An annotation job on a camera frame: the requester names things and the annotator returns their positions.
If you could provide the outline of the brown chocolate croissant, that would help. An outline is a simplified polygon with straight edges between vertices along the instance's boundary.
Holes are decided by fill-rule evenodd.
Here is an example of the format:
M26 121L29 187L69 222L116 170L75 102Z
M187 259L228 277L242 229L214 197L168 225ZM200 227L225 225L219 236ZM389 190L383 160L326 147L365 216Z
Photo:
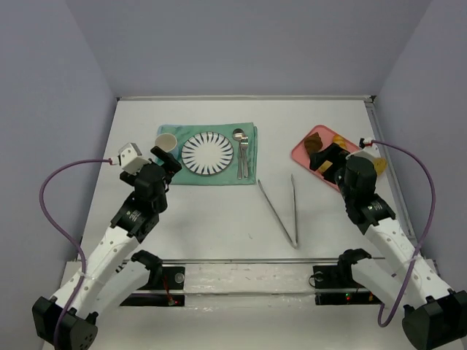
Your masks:
M318 132L308 135L304 139L304 147L308 155L319 152L323 147L323 142Z

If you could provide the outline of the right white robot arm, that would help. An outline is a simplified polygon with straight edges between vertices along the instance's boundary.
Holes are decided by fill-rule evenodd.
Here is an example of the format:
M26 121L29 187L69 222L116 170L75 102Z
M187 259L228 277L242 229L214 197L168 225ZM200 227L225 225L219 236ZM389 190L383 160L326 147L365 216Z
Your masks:
M364 249L348 249L334 265L314 268L312 279L325 288L364 288L390 308L389 320L402 310L402 328L416 349L435 349L466 336L466 291L455 291L442 280L408 239L395 212L376 192L378 141L360 141L349 152L332 143L309 156L316 171L325 162L325 181L337 186L347 216L386 260L381 269Z

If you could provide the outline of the metal tongs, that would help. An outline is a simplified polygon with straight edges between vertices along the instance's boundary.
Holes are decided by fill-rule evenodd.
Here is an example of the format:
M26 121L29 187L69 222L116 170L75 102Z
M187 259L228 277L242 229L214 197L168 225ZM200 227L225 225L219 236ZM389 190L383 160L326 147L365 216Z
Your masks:
M296 179L293 174L289 176L289 190L290 190L290 208L285 211L285 208L280 210L274 205L270 199L263 182L258 179L257 184L260 193L263 196L266 205L268 206L273 218L276 220L279 229L281 230L285 240L294 249L299 248L299 228L298 228L298 204L297 204L297 190L296 190Z

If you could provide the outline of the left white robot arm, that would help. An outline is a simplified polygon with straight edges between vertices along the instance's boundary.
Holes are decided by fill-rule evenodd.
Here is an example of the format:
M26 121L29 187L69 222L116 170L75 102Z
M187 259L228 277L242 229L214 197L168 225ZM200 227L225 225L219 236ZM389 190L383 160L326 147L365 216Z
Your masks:
M145 158L135 143L127 143L106 162L121 168L120 180L132 191L111 219L103 238L86 256L52 217L48 221L76 248L81 267L49 298L32 307L37 335L55 349L88 349L95 341L98 318L119 306L151 276L160 276L162 261L136 248L167 209L166 194L182 166L169 152L154 146L159 161Z

